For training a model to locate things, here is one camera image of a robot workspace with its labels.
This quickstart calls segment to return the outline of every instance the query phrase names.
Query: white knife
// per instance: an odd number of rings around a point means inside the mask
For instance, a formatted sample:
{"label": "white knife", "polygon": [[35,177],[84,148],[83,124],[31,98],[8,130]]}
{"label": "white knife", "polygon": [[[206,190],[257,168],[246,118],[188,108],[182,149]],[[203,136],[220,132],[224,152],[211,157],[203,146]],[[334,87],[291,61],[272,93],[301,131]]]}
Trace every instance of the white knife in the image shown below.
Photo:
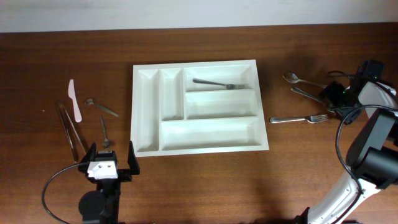
{"label": "white knife", "polygon": [[75,121],[80,122],[81,121],[81,113],[79,110],[79,106],[77,105],[75,86],[73,84],[73,80],[69,81],[68,95],[69,95],[69,98],[71,98],[73,101],[73,112],[75,114]]}

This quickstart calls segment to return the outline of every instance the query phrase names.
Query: white wall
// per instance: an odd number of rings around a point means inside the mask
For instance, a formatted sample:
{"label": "white wall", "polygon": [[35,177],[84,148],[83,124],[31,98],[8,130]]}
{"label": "white wall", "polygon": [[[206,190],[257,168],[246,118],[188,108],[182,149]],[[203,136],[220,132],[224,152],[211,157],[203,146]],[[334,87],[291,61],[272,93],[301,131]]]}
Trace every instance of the white wall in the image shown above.
{"label": "white wall", "polygon": [[0,32],[397,21],[398,0],[0,0]]}

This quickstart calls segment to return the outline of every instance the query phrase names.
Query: fork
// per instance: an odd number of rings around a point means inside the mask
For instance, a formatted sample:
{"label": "fork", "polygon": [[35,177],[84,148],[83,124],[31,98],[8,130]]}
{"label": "fork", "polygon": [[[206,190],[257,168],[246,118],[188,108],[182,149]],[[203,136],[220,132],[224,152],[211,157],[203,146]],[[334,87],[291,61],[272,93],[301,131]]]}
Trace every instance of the fork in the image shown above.
{"label": "fork", "polygon": [[222,84],[222,83],[217,83],[217,82],[210,82],[210,81],[206,81],[206,80],[201,80],[201,79],[198,79],[198,78],[194,78],[192,81],[194,83],[225,86],[225,88],[227,90],[240,90],[240,89],[246,88],[246,85]]}
{"label": "fork", "polygon": [[321,123],[321,122],[327,121],[327,120],[328,120],[327,114],[312,115],[312,116],[306,116],[303,118],[270,118],[269,119],[269,121],[272,124],[290,122],[290,121],[308,121],[309,123],[316,124],[316,123]]}

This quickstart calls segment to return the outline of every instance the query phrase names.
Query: brown table surface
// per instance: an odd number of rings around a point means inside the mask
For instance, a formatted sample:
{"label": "brown table surface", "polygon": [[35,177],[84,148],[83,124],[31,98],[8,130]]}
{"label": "brown table surface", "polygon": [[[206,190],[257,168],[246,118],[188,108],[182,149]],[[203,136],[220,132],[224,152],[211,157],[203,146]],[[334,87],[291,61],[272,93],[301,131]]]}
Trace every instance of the brown table surface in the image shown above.
{"label": "brown table surface", "polygon": [[[398,24],[110,30],[0,34],[0,222],[55,223],[40,201],[44,183],[73,164],[55,102],[69,112],[75,80],[85,140],[103,141],[96,98],[120,114],[102,113],[127,168],[132,66],[152,63],[256,59],[264,117],[324,113],[293,93],[282,73],[320,83],[329,70],[355,72],[366,59],[386,64],[384,79],[398,84]],[[338,79],[344,85],[345,78]],[[308,84],[299,88],[317,94]],[[343,155],[366,122],[344,127]],[[122,184],[119,221],[126,223],[251,223],[293,218],[318,203],[343,173],[335,154],[338,120],[321,124],[266,123],[269,151],[138,158],[141,175]],[[80,157],[83,153],[78,146]],[[76,170],[54,180],[51,211],[80,223],[78,202],[95,186]],[[365,223],[398,220],[395,186],[365,201],[350,216]]]}

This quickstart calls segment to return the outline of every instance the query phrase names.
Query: white tray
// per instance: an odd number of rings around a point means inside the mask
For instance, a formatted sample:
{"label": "white tray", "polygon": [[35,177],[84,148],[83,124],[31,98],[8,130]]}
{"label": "white tray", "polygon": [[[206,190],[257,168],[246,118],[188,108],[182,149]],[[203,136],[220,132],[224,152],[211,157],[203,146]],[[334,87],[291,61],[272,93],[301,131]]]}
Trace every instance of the white tray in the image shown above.
{"label": "white tray", "polygon": [[131,140],[137,157],[268,150],[256,61],[135,65]]}

